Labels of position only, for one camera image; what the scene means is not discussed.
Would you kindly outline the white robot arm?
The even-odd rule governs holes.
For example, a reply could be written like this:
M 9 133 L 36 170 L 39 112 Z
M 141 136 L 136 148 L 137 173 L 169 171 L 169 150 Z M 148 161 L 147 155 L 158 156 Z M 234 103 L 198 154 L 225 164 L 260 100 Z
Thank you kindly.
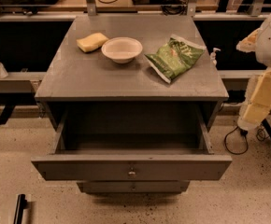
M 236 49 L 254 52 L 258 63 L 266 66 L 259 76 L 253 76 L 240 108 L 237 125 L 245 131 L 259 126 L 271 111 L 271 13 L 261 26 L 241 40 Z

